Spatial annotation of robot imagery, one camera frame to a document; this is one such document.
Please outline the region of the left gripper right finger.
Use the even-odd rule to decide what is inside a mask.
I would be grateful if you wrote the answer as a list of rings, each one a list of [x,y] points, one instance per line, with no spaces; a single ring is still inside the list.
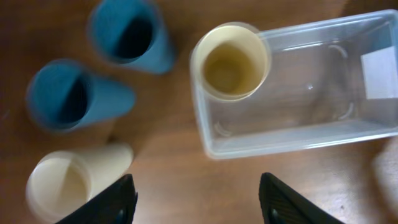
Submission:
[[[266,224],[343,224],[269,172],[261,175],[259,201]]]

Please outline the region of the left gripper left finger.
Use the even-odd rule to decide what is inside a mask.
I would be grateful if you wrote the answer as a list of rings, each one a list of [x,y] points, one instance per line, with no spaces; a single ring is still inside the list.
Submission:
[[[131,224],[137,198],[132,175],[126,174],[57,224]]]

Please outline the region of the clear plastic storage container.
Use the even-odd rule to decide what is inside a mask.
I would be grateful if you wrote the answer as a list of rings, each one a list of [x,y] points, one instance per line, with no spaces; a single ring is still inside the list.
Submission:
[[[247,98],[192,83],[205,153],[232,159],[397,134],[397,11],[264,30],[271,70]]]

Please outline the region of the cream cup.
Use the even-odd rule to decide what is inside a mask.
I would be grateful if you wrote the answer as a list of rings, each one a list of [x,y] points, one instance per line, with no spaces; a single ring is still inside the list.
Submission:
[[[256,27],[227,22],[206,33],[190,55],[195,88],[224,102],[251,96],[266,80],[272,66],[271,49]]]
[[[122,143],[51,152],[27,181],[27,204],[41,222],[56,223],[115,183],[133,159],[132,148]]]

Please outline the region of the blue cup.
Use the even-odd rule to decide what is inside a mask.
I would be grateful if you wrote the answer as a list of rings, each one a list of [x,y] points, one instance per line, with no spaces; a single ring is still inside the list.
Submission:
[[[124,116],[133,109],[136,96],[127,85],[97,75],[75,60],[58,59],[32,77],[25,102],[37,126],[67,133]]]
[[[153,1],[101,1],[89,17],[87,34],[101,57],[120,67],[164,74],[176,61],[174,45]]]

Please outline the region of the blue cup front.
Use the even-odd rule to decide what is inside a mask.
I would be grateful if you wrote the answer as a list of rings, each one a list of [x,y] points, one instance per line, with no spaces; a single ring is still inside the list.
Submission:
[[[25,102],[37,126],[67,133],[124,116],[133,109],[136,96],[127,85],[97,75],[75,60],[58,59],[32,77]]]

